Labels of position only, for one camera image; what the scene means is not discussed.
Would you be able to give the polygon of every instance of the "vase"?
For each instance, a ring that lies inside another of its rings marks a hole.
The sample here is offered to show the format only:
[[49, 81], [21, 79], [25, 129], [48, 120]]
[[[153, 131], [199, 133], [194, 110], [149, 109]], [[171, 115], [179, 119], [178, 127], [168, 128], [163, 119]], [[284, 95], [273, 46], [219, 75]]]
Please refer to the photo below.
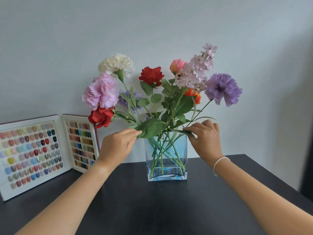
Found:
[[187, 179], [187, 137], [165, 132], [145, 139], [148, 181]]

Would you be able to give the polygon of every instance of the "flower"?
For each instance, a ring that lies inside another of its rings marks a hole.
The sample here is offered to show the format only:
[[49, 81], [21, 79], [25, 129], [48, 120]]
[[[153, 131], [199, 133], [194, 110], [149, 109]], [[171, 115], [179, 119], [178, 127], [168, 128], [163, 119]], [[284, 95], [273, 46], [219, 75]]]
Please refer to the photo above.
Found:
[[106, 109], [98, 106], [96, 110], [93, 110], [88, 116], [88, 120], [92, 124], [96, 124], [96, 128], [107, 127], [111, 123], [111, 119], [114, 115], [113, 107]]
[[145, 67], [141, 72], [141, 77], [139, 77], [139, 80], [144, 81], [150, 86], [153, 84], [155, 84], [155, 86], [161, 86], [161, 79], [163, 77], [164, 75], [162, 75], [161, 67], [153, 69], [150, 67]]
[[200, 104], [201, 96], [200, 96], [200, 93], [198, 93], [197, 91], [190, 88], [184, 95], [187, 95], [187, 96], [196, 95], [197, 97], [195, 98], [195, 103], [196, 105]]
[[198, 92], [205, 89], [205, 83], [207, 81], [205, 74], [213, 67], [213, 59], [217, 47], [206, 44], [203, 48], [206, 51], [201, 52], [201, 55], [195, 55], [189, 63], [184, 64], [179, 74], [175, 76], [173, 85], [179, 88], [189, 87]]
[[118, 89], [115, 88], [115, 85], [116, 82], [112, 76], [102, 73], [93, 80], [91, 85], [86, 87], [82, 101], [91, 110], [96, 110], [98, 106], [101, 108], [115, 106], [119, 96]]
[[213, 74], [205, 87], [205, 94], [210, 100], [214, 99], [215, 103], [219, 105], [224, 97], [227, 107], [236, 104], [242, 93], [242, 88], [237, 86], [235, 79], [225, 73]]
[[106, 58], [104, 61], [99, 63], [98, 70], [101, 73], [112, 74], [117, 70], [122, 70], [124, 77], [129, 77], [135, 70], [133, 62], [125, 55], [116, 54], [112, 55], [111, 58]]
[[172, 74], [176, 75], [179, 73], [179, 71], [184, 68], [185, 65], [185, 61], [182, 61], [181, 59], [175, 59], [171, 65], [170, 65], [170, 71], [172, 72]]
[[[123, 91], [120, 90], [119, 93], [120, 94], [122, 93], [122, 94], [126, 95], [128, 98], [130, 98], [129, 97], [129, 93], [127, 91], [123, 92]], [[139, 99], [142, 98], [142, 94], [140, 94], [138, 92], [134, 92], [134, 96], [135, 96], [136, 100], [139, 100]], [[118, 104], [120, 106], [124, 106], [125, 108], [128, 108], [128, 102], [123, 97], [121, 97], [121, 95], [118, 97]], [[136, 109], [134, 107], [131, 106], [131, 109], [133, 110], [133, 113], [136, 112]]]

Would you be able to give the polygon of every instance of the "person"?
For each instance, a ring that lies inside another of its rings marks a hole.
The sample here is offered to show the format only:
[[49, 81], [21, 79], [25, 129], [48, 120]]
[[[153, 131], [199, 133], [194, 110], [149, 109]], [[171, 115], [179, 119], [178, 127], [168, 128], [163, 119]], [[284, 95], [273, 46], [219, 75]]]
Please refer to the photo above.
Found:
[[[184, 130], [197, 136], [188, 137], [198, 155], [211, 168], [215, 165], [215, 172], [233, 188], [268, 235], [313, 234], [313, 216], [288, 202], [224, 158], [218, 124], [206, 120]], [[88, 172], [16, 235], [39, 235], [42, 232], [38, 229], [38, 224], [45, 225], [45, 235], [59, 234], [60, 231], [62, 235], [75, 234], [92, 199], [112, 171], [131, 152], [137, 136], [141, 133], [134, 129], [125, 129], [106, 136], [102, 142], [99, 158]]]

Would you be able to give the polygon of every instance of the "string bracelet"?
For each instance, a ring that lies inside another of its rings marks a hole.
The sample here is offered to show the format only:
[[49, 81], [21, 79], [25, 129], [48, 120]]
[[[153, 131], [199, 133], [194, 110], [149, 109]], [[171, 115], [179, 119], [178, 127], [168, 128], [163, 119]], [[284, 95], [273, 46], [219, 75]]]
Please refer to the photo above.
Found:
[[222, 159], [224, 159], [224, 158], [227, 158], [227, 157], [220, 158], [220, 159], [217, 160], [216, 163], [214, 164], [214, 167], [213, 167], [214, 176], [218, 176], [218, 175], [216, 174], [216, 172], [215, 172], [215, 166], [217, 165], [217, 163], [218, 163], [220, 160], [222, 160]]

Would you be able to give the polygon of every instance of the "black tabletop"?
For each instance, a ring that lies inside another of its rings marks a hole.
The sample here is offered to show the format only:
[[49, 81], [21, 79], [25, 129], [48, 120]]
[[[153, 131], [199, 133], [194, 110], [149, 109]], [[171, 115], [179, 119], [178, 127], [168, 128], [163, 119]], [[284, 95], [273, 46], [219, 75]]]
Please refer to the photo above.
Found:
[[[311, 201], [248, 156], [229, 157], [264, 185], [313, 215]], [[80, 176], [80, 172], [70, 170], [7, 202], [0, 202], [0, 234], [17, 232]], [[38, 225], [43, 234], [44, 227], [44, 224]], [[215, 177], [200, 158], [190, 158], [186, 181], [149, 182], [145, 162], [121, 164], [97, 193], [76, 234], [251, 235], [265, 232], [222, 178]]]

